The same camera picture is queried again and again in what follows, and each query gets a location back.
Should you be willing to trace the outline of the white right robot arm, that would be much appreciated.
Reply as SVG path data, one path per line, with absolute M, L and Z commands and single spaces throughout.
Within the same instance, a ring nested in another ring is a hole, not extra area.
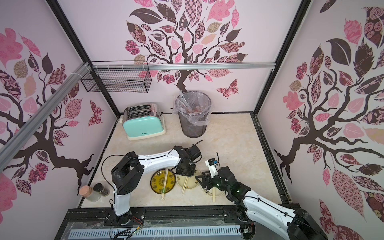
M 202 188 L 217 188 L 238 209 L 242 221 L 257 222 L 285 240 L 326 240 L 328 237 L 305 210 L 283 207 L 239 182 L 229 167 L 210 169 L 196 176 Z

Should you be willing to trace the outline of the disposable chopsticks red print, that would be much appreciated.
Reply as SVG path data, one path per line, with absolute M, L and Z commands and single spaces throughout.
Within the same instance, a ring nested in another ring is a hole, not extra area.
M 213 203 L 216 202 L 216 190 L 215 190 L 215 189 L 216 189 L 215 187 L 212 188 L 212 198 L 213 198 Z

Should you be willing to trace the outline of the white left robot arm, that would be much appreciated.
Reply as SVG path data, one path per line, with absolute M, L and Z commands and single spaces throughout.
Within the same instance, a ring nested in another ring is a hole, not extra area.
M 111 170 L 115 190 L 113 209 L 120 217 L 130 211 L 130 198 L 140 183 L 141 177 L 149 172 L 169 168 L 174 175 L 192 177 L 196 163 L 202 154 L 197 145 L 189 148 L 174 146 L 171 150 L 153 155 L 127 153 Z

